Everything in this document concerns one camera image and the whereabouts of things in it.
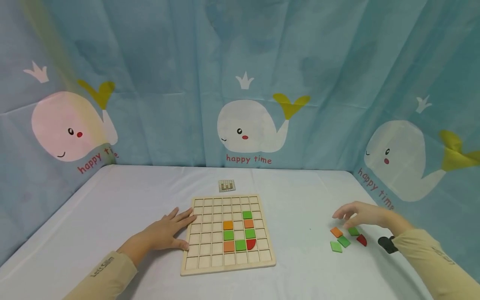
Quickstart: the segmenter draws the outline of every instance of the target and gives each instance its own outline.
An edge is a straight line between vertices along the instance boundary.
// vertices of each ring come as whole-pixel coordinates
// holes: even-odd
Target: green square tile
[[[233,240],[233,230],[225,230],[223,232],[223,240]]]
[[[235,241],[235,250],[236,251],[247,250],[247,242],[245,240],[236,240]]]
[[[340,252],[340,253],[343,252],[342,246],[340,246],[340,244],[337,243],[336,241],[331,241],[330,242],[330,247],[332,247],[333,252]]]
[[[350,245],[350,241],[345,237],[341,236],[338,239],[336,239],[340,244],[342,244],[343,248],[346,248]]]
[[[359,231],[355,227],[349,228],[348,232],[350,233],[351,236],[354,236],[354,237],[357,235],[360,235]]]
[[[251,218],[252,218],[252,212],[251,211],[243,212],[243,219],[244,220],[251,219]]]
[[[255,238],[255,229],[245,229],[245,238],[254,239]]]

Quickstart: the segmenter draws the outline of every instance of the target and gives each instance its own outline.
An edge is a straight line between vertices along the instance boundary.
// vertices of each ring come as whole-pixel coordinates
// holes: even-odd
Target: orange tile
[[[223,221],[223,230],[232,230],[233,221]]]
[[[253,220],[244,220],[243,223],[245,228],[253,228]]]
[[[235,243],[230,241],[223,242],[223,252],[234,252],[235,251]]]
[[[330,230],[330,232],[333,233],[333,235],[337,239],[343,235],[343,232],[340,229],[338,229],[337,227],[334,227],[332,230]]]

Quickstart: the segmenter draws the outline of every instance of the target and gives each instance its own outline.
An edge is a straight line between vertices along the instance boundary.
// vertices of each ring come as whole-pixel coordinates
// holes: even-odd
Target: child's hand
[[[152,250],[171,248],[188,250],[187,241],[176,239],[174,235],[193,222],[197,216],[189,216],[192,213],[192,208],[177,215],[178,212],[179,208],[177,207],[169,215],[165,215],[161,220],[152,223],[138,235],[149,244]]]
[[[351,228],[360,224],[378,225],[387,228],[388,214],[389,211],[385,208],[355,201],[337,209],[332,218],[347,220],[343,225],[344,228]]]

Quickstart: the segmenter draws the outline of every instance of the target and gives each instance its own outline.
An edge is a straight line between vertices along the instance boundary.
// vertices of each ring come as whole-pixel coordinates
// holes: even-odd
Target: whale tail
[[[440,131],[440,137],[445,145],[445,155],[442,170],[445,172],[480,165],[480,151],[462,152],[462,140],[453,132]]]
[[[93,100],[100,106],[102,110],[107,109],[108,100],[115,89],[115,84],[111,81],[105,81],[98,88],[98,92],[92,88],[85,80],[78,80],[78,84],[87,90],[87,92],[92,96]]]
[[[310,101],[310,96],[302,96],[295,101],[295,103],[290,103],[290,100],[284,94],[274,94],[273,99],[280,104],[285,114],[285,120],[290,120],[290,118],[296,114],[300,108],[304,107]]]

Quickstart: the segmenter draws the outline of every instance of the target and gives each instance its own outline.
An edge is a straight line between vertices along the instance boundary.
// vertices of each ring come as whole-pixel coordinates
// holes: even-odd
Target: cartoon whale
[[[302,96],[293,104],[283,94],[275,94],[273,98],[285,115],[285,121],[278,131],[266,108],[256,101],[236,100],[223,106],[218,115],[217,131],[228,150],[271,153],[283,147],[290,118],[310,101],[310,97]]]
[[[389,121],[377,128],[368,142],[365,164],[401,200],[418,201],[447,172],[480,165],[480,151],[463,154],[462,141],[455,133],[443,130],[440,137],[445,145],[442,168],[425,177],[423,133],[405,120]]]
[[[75,161],[105,143],[116,144],[117,132],[106,108],[113,83],[103,83],[99,93],[79,81],[102,108],[103,120],[80,95],[58,92],[40,100],[32,114],[32,129],[40,145],[54,158]]]

